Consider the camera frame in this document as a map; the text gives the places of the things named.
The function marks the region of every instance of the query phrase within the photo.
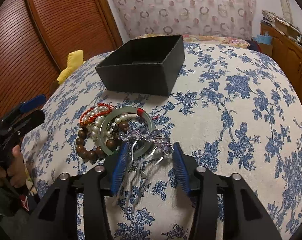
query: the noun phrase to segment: cardboard box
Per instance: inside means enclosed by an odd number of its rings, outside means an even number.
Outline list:
[[[282,22],[278,21],[277,19],[275,19],[274,25],[287,36],[291,36],[295,39],[297,39],[297,37],[299,36],[299,32],[297,32],[290,26],[283,24]]]
[[[181,35],[130,40],[95,68],[107,90],[169,97],[183,65]]]
[[[267,45],[267,44],[263,44],[263,43],[259,43],[259,46],[261,48],[261,51],[263,54],[268,55],[269,57],[272,56],[272,45]]]

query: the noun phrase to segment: blue floral bedspread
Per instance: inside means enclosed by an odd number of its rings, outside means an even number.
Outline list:
[[[136,106],[158,115],[156,128],[179,141],[199,165],[224,176],[240,173],[282,238],[289,239],[302,222],[302,106],[276,62],[250,50],[185,43],[184,65],[171,96],[163,98],[107,91],[95,70],[107,55],[74,72],[43,107],[45,123],[24,138],[22,152],[39,195],[62,172],[82,174],[103,163],[84,163],[75,151],[83,111],[99,102]],[[86,146],[93,148],[93,141]],[[145,186],[133,214],[124,213],[127,190],[115,206],[106,198],[114,239],[188,238],[194,208],[175,179],[171,159]],[[219,202],[217,239],[222,239],[221,197]],[[79,239],[84,239],[82,209],[79,195]]]

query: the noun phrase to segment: blue handle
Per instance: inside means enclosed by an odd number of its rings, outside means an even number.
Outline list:
[[[19,110],[22,114],[28,113],[29,111],[39,107],[40,105],[44,104],[46,102],[46,97],[45,95],[38,95],[31,100],[23,103]]]

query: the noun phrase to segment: yellow plush toy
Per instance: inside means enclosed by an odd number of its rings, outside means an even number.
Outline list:
[[[52,95],[55,90],[61,85],[75,70],[77,70],[85,61],[83,61],[84,52],[80,49],[74,52],[71,52],[68,55],[68,65],[64,69],[57,80],[53,82],[50,89],[50,94]]]

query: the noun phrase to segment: red string bracelet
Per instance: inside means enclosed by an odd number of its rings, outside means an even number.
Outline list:
[[[95,119],[96,119],[98,116],[107,115],[107,114],[111,113],[112,110],[115,108],[114,106],[108,105],[108,104],[105,104],[105,103],[98,103],[97,106],[106,106],[106,107],[108,108],[108,110],[107,110],[107,111],[101,111],[101,112],[99,112],[99,113],[97,113],[97,114],[95,114],[95,115],[93,115],[93,116],[90,116],[88,120],[82,122],[83,117],[84,117],[87,113],[89,113],[90,111],[92,111],[96,106],[91,107],[90,109],[86,110],[86,111],[81,115],[81,117],[80,117],[80,127],[83,128],[83,127],[85,127],[85,126],[87,126],[87,125],[89,125],[89,124],[95,122]]]

